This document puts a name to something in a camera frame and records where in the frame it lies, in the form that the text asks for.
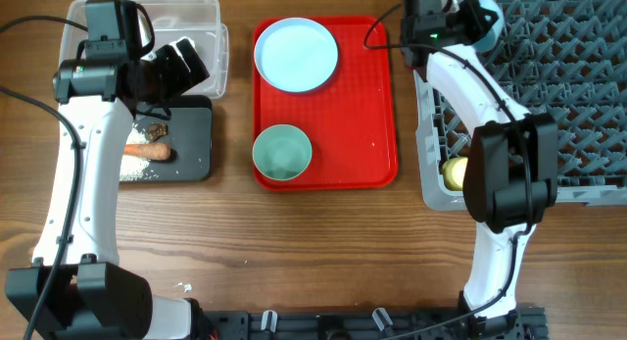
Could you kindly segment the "blue bowl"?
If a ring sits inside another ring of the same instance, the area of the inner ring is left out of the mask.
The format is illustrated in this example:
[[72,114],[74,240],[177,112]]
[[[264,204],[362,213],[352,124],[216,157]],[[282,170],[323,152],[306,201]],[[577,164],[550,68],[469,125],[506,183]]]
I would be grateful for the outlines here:
[[[458,6],[460,8],[470,4],[471,0],[458,0]],[[474,41],[472,47],[476,52],[485,53],[495,48],[499,38],[505,27],[505,17],[502,8],[495,0],[478,0],[479,7],[492,11],[492,14],[485,17],[487,22],[493,22],[494,24],[486,32],[486,34]]]

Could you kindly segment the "dark brown food scrap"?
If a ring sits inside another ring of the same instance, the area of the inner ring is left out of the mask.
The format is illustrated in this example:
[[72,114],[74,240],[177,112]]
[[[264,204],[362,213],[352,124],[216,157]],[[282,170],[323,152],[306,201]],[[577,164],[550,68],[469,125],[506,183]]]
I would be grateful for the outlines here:
[[168,126],[164,122],[153,122],[145,130],[145,137],[150,142],[156,142],[168,135]]

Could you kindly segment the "orange carrot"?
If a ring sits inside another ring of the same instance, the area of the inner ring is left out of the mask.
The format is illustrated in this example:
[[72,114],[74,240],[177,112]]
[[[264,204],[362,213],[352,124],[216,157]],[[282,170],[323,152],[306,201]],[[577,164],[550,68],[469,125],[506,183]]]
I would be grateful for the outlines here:
[[149,161],[167,161],[171,155],[171,148],[166,143],[127,144],[123,153],[127,156]]

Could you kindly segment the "white rice pile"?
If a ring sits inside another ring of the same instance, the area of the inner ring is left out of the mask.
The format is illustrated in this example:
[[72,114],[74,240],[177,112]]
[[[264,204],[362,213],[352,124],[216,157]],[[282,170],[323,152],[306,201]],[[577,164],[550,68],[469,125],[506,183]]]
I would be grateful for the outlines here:
[[[127,137],[126,143],[132,145],[148,144],[149,140],[145,132],[138,130],[136,125],[134,125]],[[135,181],[142,178],[149,164],[150,161],[148,159],[123,155],[121,160],[120,181]]]

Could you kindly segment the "white round plate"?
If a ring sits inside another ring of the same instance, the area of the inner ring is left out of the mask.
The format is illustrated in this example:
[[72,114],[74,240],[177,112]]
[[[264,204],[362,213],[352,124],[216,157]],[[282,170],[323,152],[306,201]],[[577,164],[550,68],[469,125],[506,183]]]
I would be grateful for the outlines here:
[[290,93],[314,90],[333,76],[339,49],[331,32],[306,18],[268,26],[254,47],[255,66],[271,86]]

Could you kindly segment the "green bowl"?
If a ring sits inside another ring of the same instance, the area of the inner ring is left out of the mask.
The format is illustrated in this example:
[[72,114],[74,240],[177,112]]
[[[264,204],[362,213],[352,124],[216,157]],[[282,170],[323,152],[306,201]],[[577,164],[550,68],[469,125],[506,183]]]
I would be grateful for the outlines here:
[[252,159],[257,171],[277,181],[289,181],[303,174],[313,158],[313,145],[297,126],[276,124],[255,139]]

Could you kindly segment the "yellow plastic cup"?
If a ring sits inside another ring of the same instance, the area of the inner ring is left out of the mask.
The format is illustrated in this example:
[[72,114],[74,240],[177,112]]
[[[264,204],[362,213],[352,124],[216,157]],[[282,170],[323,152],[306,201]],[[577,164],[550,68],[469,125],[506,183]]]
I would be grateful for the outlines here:
[[468,159],[458,157],[447,160],[441,167],[445,186],[452,191],[461,191],[467,167]]

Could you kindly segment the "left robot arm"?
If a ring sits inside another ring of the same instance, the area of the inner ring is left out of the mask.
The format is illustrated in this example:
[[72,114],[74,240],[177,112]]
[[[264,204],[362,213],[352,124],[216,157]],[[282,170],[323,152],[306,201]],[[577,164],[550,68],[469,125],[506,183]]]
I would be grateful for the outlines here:
[[45,227],[31,264],[8,272],[5,293],[45,339],[215,339],[191,298],[152,293],[120,265],[116,237],[123,150],[140,105],[177,107],[208,77],[188,41],[143,41],[153,25],[131,0],[86,3],[86,38],[53,79],[49,113],[61,126]]

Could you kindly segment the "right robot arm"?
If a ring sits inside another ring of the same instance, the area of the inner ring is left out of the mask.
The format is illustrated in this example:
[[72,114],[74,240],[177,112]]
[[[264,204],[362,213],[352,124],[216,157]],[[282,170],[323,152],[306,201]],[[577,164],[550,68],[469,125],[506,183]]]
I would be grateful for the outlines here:
[[496,48],[505,17],[494,0],[403,0],[406,64],[443,95],[471,136],[464,203],[476,240],[460,305],[475,335],[505,331],[517,318],[523,254],[557,195],[557,126],[513,100],[480,62]]

